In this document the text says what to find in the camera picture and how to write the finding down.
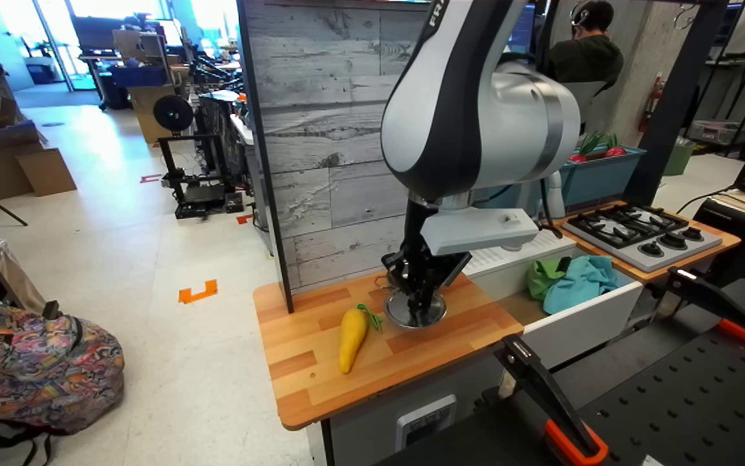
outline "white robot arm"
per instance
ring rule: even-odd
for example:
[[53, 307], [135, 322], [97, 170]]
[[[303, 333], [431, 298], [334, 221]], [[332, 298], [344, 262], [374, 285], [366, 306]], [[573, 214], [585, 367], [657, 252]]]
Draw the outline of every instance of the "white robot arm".
[[466, 252], [526, 244], [523, 210], [476, 210], [470, 188], [542, 178], [580, 138], [580, 105], [558, 83], [501, 65], [523, 0], [435, 0], [383, 113], [383, 155], [408, 188], [405, 238], [383, 257], [401, 327], [444, 316], [439, 291]]

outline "black cable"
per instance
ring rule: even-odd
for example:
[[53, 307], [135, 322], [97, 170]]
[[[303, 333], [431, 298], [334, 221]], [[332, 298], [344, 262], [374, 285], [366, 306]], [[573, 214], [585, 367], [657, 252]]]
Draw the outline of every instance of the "black cable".
[[705, 191], [705, 194], [691, 197], [691, 199], [678, 210], [678, 214], [681, 214], [689, 205], [692, 205], [692, 201], [699, 201], [699, 199], [705, 199], [705, 197], [717, 197], [717, 194], [729, 191], [729, 188], [734, 188], [734, 184], [731, 184], [731, 186], [723, 186], [723, 188], [717, 188], [717, 191]]
[[560, 230], [554, 225], [554, 217], [550, 217], [546, 178], [537, 182], [537, 191], [540, 191], [540, 197], [542, 197], [542, 212], [546, 212], [546, 221], [548, 221], [548, 230], [550, 230], [555, 238], [560, 238]]
[[498, 188], [498, 191], [493, 191], [493, 194], [488, 194], [487, 199], [479, 199], [479, 201], [473, 201], [473, 205], [476, 205], [476, 206], [484, 206], [487, 201], [501, 197], [501, 194], [510, 191], [510, 188], [511, 188], [511, 184], [507, 184], [505, 188]]

